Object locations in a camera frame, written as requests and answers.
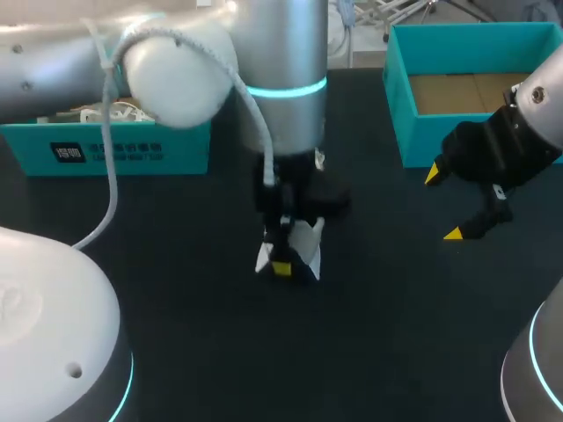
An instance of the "black logo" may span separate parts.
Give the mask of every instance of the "black logo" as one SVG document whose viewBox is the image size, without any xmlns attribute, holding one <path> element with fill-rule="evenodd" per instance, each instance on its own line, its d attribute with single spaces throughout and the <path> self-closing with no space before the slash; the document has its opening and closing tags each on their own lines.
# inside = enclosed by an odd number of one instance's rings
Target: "black logo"
<svg viewBox="0 0 563 422">
<path fill-rule="evenodd" d="M 86 162 L 86 157 L 76 142 L 51 142 L 51 150 L 59 163 Z"/>
</svg>

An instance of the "black table surface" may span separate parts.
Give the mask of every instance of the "black table surface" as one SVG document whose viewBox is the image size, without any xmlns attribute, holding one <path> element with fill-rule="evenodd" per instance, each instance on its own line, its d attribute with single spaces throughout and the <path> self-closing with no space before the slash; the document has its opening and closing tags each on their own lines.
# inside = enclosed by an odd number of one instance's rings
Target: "black table surface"
<svg viewBox="0 0 563 422">
<path fill-rule="evenodd" d="M 206 176 L 121 178 L 85 250 L 121 301 L 141 422 L 504 421 L 504 354 L 563 273 L 563 167 L 515 193 L 514 223 L 444 242 L 477 188 L 404 170 L 381 70 L 335 71 L 326 165 L 353 209 L 325 229 L 322 282 L 295 288 L 253 273 L 262 228 L 236 133 L 227 106 Z M 104 179 L 28 179 L 0 148 L 2 225 L 71 244 L 99 222 Z"/>
</svg>

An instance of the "cardboard box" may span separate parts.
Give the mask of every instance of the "cardboard box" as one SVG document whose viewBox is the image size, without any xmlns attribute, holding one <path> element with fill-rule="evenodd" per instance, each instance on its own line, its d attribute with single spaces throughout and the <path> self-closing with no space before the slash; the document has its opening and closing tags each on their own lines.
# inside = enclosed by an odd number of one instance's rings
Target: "cardboard box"
<svg viewBox="0 0 563 422">
<path fill-rule="evenodd" d="M 394 26 L 384 86 L 403 165 L 431 166 L 458 123 L 488 119 L 562 41 L 543 22 Z"/>
<path fill-rule="evenodd" d="M 419 115 L 494 113 L 504 105 L 503 92 L 529 73 L 410 76 Z"/>
</svg>

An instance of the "silver cylinder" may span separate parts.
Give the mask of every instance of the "silver cylinder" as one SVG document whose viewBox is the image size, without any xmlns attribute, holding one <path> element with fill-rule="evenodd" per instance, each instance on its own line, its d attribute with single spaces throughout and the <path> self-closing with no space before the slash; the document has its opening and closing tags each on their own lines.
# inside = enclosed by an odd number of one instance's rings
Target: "silver cylinder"
<svg viewBox="0 0 563 422">
<path fill-rule="evenodd" d="M 516 339 L 501 372 L 511 422 L 563 421 L 563 283 Z"/>
<path fill-rule="evenodd" d="M 326 0 L 239 0 L 230 34 L 240 76 L 249 85 L 274 141 L 286 156 L 317 147 L 324 136 Z M 244 105 L 245 145 L 261 152 Z"/>
<path fill-rule="evenodd" d="M 96 23 L 107 53 L 139 19 L 137 7 Z M 101 100 L 104 72 L 85 24 L 0 26 L 0 123 L 47 116 Z M 127 96 L 124 83 L 119 95 Z"/>
<path fill-rule="evenodd" d="M 528 125 L 546 142 L 563 149 L 563 46 L 520 85 L 516 103 Z"/>
</svg>

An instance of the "white cable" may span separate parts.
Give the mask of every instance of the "white cable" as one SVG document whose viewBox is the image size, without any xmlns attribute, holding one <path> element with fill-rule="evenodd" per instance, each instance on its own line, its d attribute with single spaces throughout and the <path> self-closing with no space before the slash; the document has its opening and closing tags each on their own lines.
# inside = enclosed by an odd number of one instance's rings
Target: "white cable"
<svg viewBox="0 0 563 422">
<path fill-rule="evenodd" d="M 131 33 L 125 40 L 120 42 L 120 44 L 113 52 L 112 65 L 114 67 L 117 67 L 121 63 L 127 51 L 132 46 L 151 37 L 171 38 L 176 42 L 177 46 L 180 46 L 180 44 L 185 44 L 189 47 L 195 48 L 198 51 L 201 51 L 209 58 L 213 59 L 213 61 L 230 77 L 235 89 L 245 102 L 245 105 L 248 107 L 248 111 L 250 112 L 256 124 L 256 128 L 258 129 L 262 148 L 264 149 L 264 186 L 274 186 L 274 145 L 272 142 L 272 136 L 270 135 L 270 131 L 267 127 L 266 121 L 264 120 L 264 116 L 262 116 L 258 104 L 256 104 L 256 100 L 248 91 L 245 83 L 240 78 L 237 71 L 215 51 L 199 42 L 198 40 L 187 37 L 181 31 L 167 28 L 149 28 L 135 31 L 134 33 Z"/>
<path fill-rule="evenodd" d="M 258 104 L 256 104 L 256 100 L 253 98 L 250 92 L 248 92 L 245 83 L 240 78 L 237 71 L 232 66 L 230 66 L 229 63 L 227 63 L 221 56 L 219 56 L 215 51 L 211 50 L 204 44 L 200 43 L 198 40 L 193 40 L 180 31 L 166 28 L 151 28 L 131 33 L 127 38 L 125 38 L 118 44 L 117 48 L 113 52 L 112 60 L 108 61 L 106 59 L 106 51 L 101 44 L 101 38 L 99 37 L 95 25 L 88 19 L 83 19 L 83 22 L 88 27 L 92 38 L 96 42 L 101 66 L 102 69 L 106 72 L 104 88 L 102 91 L 101 131 L 104 143 L 104 151 L 106 155 L 107 180 L 109 184 L 110 195 L 106 215 L 104 215 L 104 218 L 99 223 L 98 227 L 96 227 L 96 229 L 94 229 L 80 242 L 74 244 L 73 248 L 81 250 L 86 245 L 91 243 L 106 229 L 106 227 L 113 219 L 113 216 L 115 215 L 115 210 L 117 209 L 118 202 L 118 188 L 117 176 L 115 174 L 115 162 L 113 160 L 113 141 L 110 121 L 110 108 L 112 105 L 112 95 L 110 91 L 113 88 L 113 73 L 115 68 L 121 64 L 123 57 L 132 46 L 134 46 L 138 42 L 147 40 L 150 37 L 171 38 L 176 42 L 176 45 L 178 47 L 181 44 L 185 44 L 189 47 L 195 48 L 213 59 L 216 64 L 219 65 L 219 67 L 221 67 L 227 73 L 227 75 L 229 75 L 235 89 L 248 107 L 248 110 L 253 117 L 254 122 L 256 123 L 256 128 L 258 129 L 260 135 L 262 148 L 264 149 L 264 186 L 271 187 L 275 185 L 274 145 L 272 143 L 272 136 L 270 135 L 270 131 L 268 130 L 266 121 L 264 120 L 264 116 L 260 112 Z"/>
<path fill-rule="evenodd" d="M 118 190 L 117 190 L 117 175 L 115 174 L 115 162 L 113 161 L 113 142 L 110 133 L 110 90 L 113 88 L 113 63 L 107 59 L 106 49 L 104 48 L 103 41 L 99 35 L 98 28 L 95 26 L 93 21 L 90 19 L 81 19 L 82 23 L 90 31 L 96 49 L 98 50 L 99 62 L 102 69 L 106 72 L 106 78 L 104 80 L 104 89 L 102 93 L 102 141 L 104 143 L 104 152 L 106 154 L 106 170 L 107 170 L 107 183 L 109 184 L 109 204 L 107 205 L 106 215 L 99 222 L 98 227 L 94 229 L 88 236 L 82 239 L 77 244 L 73 244 L 74 249 L 79 251 L 85 246 L 90 244 L 94 239 L 96 239 L 109 225 L 113 216 L 115 215 L 115 210 L 117 209 L 118 201 Z"/>
</svg>

